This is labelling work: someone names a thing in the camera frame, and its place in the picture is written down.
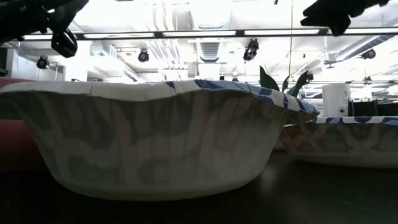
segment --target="track light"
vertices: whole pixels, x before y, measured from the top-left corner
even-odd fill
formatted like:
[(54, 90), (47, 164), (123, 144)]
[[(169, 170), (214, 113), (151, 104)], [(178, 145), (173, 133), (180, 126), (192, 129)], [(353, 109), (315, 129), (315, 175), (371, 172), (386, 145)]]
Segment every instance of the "track light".
[(376, 51), (374, 51), (373, 49), (370, 49), (367, 52), (363, 53), (361, 55), (361, 58), (363, 58), (363, 59), (374, 59), (375, 56), (376, 56)]
[(367, 82), (372, 81), (372, 78), (370, 76), (368, 76), (368, 77), (365, 77), (363, 80), (367, 83)]
[(312, 72), (308, 72), (307, 81), (310, 82), (312, 80), (313, 80), (313, 73)]
[(39, 69), (48, 69), (49, 68), (49, 57), (48, 56), (40, 56), (38, 59), (36, 66)]
[(243, 54), (243, 60), (250, 61), (253, 60), (257, 55), (257, 50), (259, 49), (259, 42), (257, 39), (250, 39), (248, 45)]
[(138, 61), (140, 62), (147, 62), (149, 61), (149, 54), (148, 50), (142, 49), (141, 53), (138, 55)]

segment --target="blue patterned bowl rim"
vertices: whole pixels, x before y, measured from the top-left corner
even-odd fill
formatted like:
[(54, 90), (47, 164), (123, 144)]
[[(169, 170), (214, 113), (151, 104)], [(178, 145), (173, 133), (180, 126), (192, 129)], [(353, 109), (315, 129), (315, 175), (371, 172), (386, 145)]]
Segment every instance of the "blue patterned bowl rim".
[(188, 80), (137, 85), (97, 82), (22, 82), (1, 88), (0, 94), (18, 91), (50, 91), (61, 94), (98, 96), (115, 100), (149, 101), (198, 90), (250, 92), (256, 97), (276, 106), (304, 115), (297, 118), (304, 122), (313, 119), (319, 114), (314, 105), (296, 97), (268, 88), (229, 81)]
[(319, 117), (309, 122), (316, 124), (388, 124), (398, 126), (398, 116)]

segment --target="table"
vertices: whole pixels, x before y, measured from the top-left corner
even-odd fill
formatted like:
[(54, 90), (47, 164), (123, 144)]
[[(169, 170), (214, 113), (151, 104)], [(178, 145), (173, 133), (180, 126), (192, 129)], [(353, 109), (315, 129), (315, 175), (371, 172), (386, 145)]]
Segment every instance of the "table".
[(398, 223), (398, 170), (321, 166), (284, 152), (274, 152), (246, 186), (191, 200), (89, 198), (63, 188), (47, 170), (2, 171), (0, 189), (2, 223)]

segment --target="red object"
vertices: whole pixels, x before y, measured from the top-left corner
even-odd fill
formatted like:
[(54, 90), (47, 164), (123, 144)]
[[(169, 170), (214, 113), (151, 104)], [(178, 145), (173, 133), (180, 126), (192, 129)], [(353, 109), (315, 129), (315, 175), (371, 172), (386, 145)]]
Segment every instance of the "red object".
[[(0, 77), (0, 88), (18, 82), (20, 78)], [(0, 119), (0, 170), (45, 167), (39, 149), (22, 120)]]

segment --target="white paper bowl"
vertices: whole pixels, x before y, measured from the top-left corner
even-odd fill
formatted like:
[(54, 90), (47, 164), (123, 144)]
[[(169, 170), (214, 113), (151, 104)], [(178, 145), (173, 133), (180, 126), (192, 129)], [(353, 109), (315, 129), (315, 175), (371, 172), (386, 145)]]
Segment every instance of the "white paper bowl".
[(256, 86), (32, 82), (1, 96), (20, 112), (54, 178), (115, 200), (176, 200), (238, 188), (263, 170), (286, 120), (311, 104)]
[(398, 117), (316, 118), (285, 127), (280, 140), (307, 162), (398, 168)]

